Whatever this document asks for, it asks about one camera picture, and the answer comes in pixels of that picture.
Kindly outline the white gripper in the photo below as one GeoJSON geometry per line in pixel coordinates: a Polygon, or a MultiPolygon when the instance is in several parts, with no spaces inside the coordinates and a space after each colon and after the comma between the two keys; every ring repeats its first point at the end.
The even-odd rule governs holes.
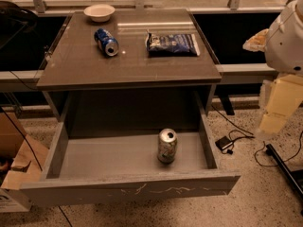
{"type": "Polygon", "coordinates": [[[242,48],[264,52],[266,63],[287,75],[261,87],[259,134],[277,134],[303,102],[303,0],[289,3],[270,25],[242,48]]]}

